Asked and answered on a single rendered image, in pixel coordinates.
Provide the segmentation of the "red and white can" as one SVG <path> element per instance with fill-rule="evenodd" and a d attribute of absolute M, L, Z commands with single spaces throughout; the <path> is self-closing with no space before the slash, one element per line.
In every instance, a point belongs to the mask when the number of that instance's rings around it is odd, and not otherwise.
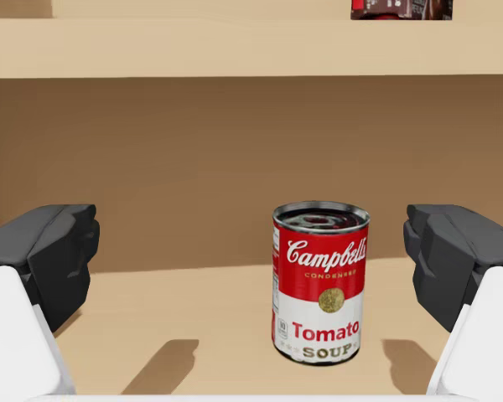
<path fill-rule="evenodd" d="M 272 343 L 315 366 L 360 350 L 370 215 L 331 201 L 284 204 L 272 213 Z"/>

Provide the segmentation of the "pale wooden shelf unit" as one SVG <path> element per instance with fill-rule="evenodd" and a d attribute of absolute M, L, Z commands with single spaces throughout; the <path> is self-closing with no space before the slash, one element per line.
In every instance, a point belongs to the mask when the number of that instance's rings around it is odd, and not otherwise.
<path fill-rule="evenodd" d="M 82 394 L 422 393 L 448 334 L 418 305 L 409 204 L 503 225 L 503 0 L 368 23 L 342 0 L 48 3 L 0 18 L 0 224 L 94 204 Z M 270 338 L 272 210 L 371 215 L 363 342 L 314 368 Z"/>

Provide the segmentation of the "dark brown carton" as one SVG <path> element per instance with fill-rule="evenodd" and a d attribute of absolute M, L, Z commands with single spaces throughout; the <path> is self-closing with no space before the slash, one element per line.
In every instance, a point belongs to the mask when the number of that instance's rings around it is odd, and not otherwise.
<path fill-rule="evenodd" d="M 352 0 L 351 20 L 451 20 L 454 0 Z"/>

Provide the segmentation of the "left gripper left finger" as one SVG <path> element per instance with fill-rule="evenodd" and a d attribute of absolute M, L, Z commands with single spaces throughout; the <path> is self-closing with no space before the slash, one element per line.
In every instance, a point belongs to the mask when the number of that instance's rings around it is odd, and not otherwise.
<path fill-rule="evenodd" d="M 0 227 L 0 395 L 74 394 L 54 333 L 86 301 L 93 204 L 32 209 Z"/>

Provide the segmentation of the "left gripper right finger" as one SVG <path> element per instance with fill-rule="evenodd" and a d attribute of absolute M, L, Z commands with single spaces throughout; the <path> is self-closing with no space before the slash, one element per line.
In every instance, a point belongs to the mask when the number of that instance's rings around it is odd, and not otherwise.
<path fill-rule="evenodd" d="M 503 227 L 465 207 L 410 204 L 419 304 L 449 332 L 429 395 L 503 395 Z"/>

